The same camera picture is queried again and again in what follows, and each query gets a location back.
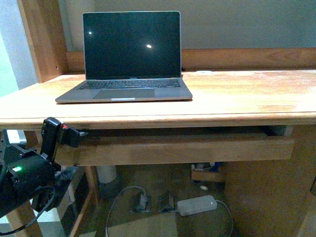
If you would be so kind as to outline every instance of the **laptop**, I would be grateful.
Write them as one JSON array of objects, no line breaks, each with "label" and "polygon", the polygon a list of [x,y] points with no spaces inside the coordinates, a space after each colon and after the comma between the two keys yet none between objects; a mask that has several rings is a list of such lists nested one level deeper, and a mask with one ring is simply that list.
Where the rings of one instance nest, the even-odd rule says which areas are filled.
[{"label": "laptop", "polygon": [[190,100],[178,11],[83,14],[86,80],[57,103]]}]

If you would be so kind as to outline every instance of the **laptop screen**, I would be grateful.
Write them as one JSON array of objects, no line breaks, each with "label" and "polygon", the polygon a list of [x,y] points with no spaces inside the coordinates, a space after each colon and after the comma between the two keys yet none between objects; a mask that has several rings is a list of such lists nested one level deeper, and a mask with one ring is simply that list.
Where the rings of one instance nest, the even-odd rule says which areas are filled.
[{"label": "laptop screen", "polygon": [[83,14],[86,79],[181,76],[180,13]]}]

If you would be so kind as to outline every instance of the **black cable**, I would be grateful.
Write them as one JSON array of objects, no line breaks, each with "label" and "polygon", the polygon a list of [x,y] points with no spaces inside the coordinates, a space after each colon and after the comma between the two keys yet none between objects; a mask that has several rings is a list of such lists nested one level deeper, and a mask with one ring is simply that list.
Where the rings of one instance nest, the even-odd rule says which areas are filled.
[{"label": "black cable", "polygon": [[37,221],[37,219],[43,214],[43,212],[50,206],[50,204],[53,202],[54,200],[54,197],[55,197],[55,189],[53,187],[50,187],[50,186],[46,186],[46,187],[39,187],[37,189],[34,190],[34,195],[36,194],[40,194],[41,192],[43,191],[48,191],[48,190],[51,190],[51,198],[48,200],[47,204],[45,205],[45,207],[43,208],[42,211],[40,211],[37,216],[29,223],[27,223],[26,225],[23,225],[13,231],[10,231],[10,232],[6,232],[6,233],[1,233],[0,232],[0,236],[7,236],[7,235],[11,235],[11,234],[14,234],[14,233],[17,233],[29,226],[31,226],[32,224],[34,224],[35,221]]},{"label": "black cable", "polygon": [[1,185],[1,183],[3,182],[3,180],[6,176],[7,167],[6,167],[5,161],[3,159],[0,159],[0,164],[2,166],[1,173],[0,173],[0,185]]}]

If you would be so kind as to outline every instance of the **green light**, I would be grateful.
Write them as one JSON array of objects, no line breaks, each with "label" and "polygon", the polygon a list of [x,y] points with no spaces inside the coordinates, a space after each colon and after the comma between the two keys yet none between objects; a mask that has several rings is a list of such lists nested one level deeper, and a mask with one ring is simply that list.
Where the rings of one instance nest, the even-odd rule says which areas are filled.
[{"label": "green light", "polygon": [[15,167],[15,168],[13,168],[13,170],[14,170],[15,172],[18,172],[18,171],[22,170],[22,167],[17,166],[17,167]]}]

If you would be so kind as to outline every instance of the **laptop keyboard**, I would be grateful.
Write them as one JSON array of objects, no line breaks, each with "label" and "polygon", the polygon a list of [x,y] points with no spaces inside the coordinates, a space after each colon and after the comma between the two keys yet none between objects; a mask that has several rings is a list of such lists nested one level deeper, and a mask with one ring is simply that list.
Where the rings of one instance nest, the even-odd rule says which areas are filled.
[{"label": "laptop keyboard", "polygon": [[88,81],[79,90],[180,87],[177,79]]}]

